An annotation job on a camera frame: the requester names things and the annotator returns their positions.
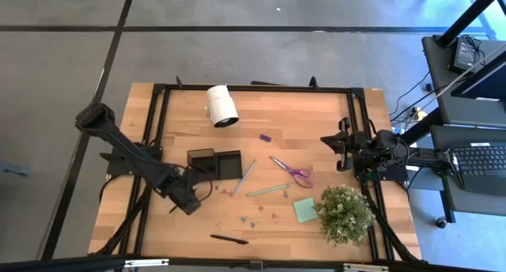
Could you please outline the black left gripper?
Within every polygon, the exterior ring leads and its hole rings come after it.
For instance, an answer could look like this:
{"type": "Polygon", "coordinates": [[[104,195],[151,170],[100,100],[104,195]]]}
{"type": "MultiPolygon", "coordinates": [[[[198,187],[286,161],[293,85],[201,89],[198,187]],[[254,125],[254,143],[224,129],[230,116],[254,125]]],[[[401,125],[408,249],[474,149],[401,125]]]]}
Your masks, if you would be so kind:
{"type": "Polygon", "coordinates": [[[174,203],[191,203],[182,207],[186,215],[191,215],[201,207],[201,203],[195,194],[193,183],[186,177],[172,179],[172,201],[174,203]]]}

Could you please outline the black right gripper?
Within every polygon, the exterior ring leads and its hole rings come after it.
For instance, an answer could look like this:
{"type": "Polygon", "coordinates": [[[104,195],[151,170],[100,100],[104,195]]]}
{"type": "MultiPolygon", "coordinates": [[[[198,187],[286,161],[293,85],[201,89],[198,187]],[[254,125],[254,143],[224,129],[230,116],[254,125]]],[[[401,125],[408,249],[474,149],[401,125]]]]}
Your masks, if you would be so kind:
{"type": "Polygon", "coordinates": [[[351,119],[345,117],[339,122],[338,134],[332,136],[321,137],[320,140],[325,144],[331,144],[330,148],[334,153],[341,154],[341,160],[338,162],[338,171],[345,172],[351,169],[353,165],[353,158],[349,156],[352,154],[359,154],[361,151],[368,147],[368,139],[364,131],[358,131],[355,134],[350,134],[351,119]]]}

